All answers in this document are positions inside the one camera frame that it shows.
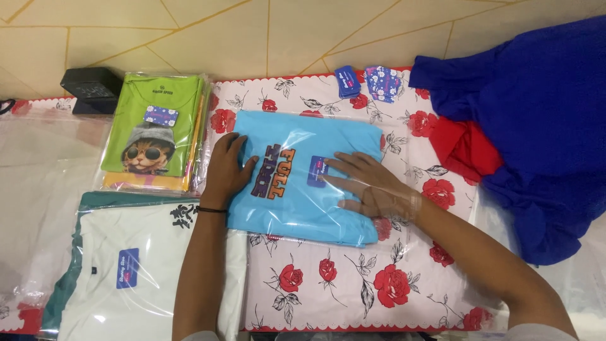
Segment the blue garment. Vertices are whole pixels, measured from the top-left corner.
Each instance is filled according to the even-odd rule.
[[[362,152],[379,161],[382,130],[355,121],[240,111],[234,131],[248,135],[242,165],[254,155],[259,161],[229,207],[227,227],[353,246],[377,242],[369,218],[337,207],[354,195],[317,175],[324,170],[345,177],[324,164],[335,152]]]
[[[505,165],[482,184],[514,213],[521,257],[549,265],[606,211],[606,16],[518,35],[477,55],[418,56],[410,86],[474,120]]]

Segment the yellow floor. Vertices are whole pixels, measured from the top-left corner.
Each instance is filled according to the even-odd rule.
[[[63,95],[71,67],[232,79],[405,66],[604,13],[604,0],[1,0],[0,98]]]

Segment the cat wearing sunglasses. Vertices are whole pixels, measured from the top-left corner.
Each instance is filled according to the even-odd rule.
[[[170,128],[143,122],[138,124],[122,152],[124,171],[136,174],[164,175],[175,152]]]

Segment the finger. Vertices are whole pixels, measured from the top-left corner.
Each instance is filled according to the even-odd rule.
[[[244,185],[247,184],[250,178],[253,176],[253,171],[255,170],[257,161],[259,161],[259,157],[256,155],[246,161],[246,164],[240,173],[240,177],[242,178],[242,187],[244,187]]]
[[[351,175],[352,177],[358,178],[360,176],[360,170],[347,162],[335,160],[333,158],[325,158],[324,163],[347,175]]]
[[[381,215],[378,209],[362,204],[356,200],[341,200],[338,205],[340,208],[357,212],[367,217],[377,217],[378,215]]]
[[[333,177],[331,175],[322,175],[321,179],[335,187],[350,191],[351,193],[357,195],[359,198],[362,198],[364,190],[368,187],[360,181]]]
[[[229,147],[229,154],[231,156],[233,156],[234,158],[237,158],[238,153],[240,152],[240,149],[242,149],[242,145],[244,144],[244,142],[246,142],[247,138],[248,138],[248,136],[243,135],[243,136],[240,136],[237,139],[235,139],[234,142],[232,142],[231,146]]]
[[[363,169],[364,167],[368,166],[368,164],[366,162],[362,161],[361,159],[359,159],[353,155],[336,152],[335,157],[342,161],[347,162],[348,164],[354,165],[354,167],[356,167],[360,170]]]
[[[360,153],[360,152],[354,152],[353,156],[355,156],[358,159],[366,162],[370,166],[377,166],[377,165],[380,164],[377,160],[375,160],[375,158],[373,158],[372,156],[370,156],[368,154],[364,154],[364,153]]]
[[[229,150],[229,147],[231,146],[231,142],[235,140],[238,136],[240,136],[240,134],[236,132],[227,133],[223,135],[220,139],[217,140],[217,143],[215,143],[215,148],[213,149],[213,151],[216,150],[218,152],[226,153]]]

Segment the red garment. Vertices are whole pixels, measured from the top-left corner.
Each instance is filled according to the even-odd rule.
[[[503,165],[499,152],[474,121],[454,122],[440,117],[429,142],[443,167],[480,182]]]

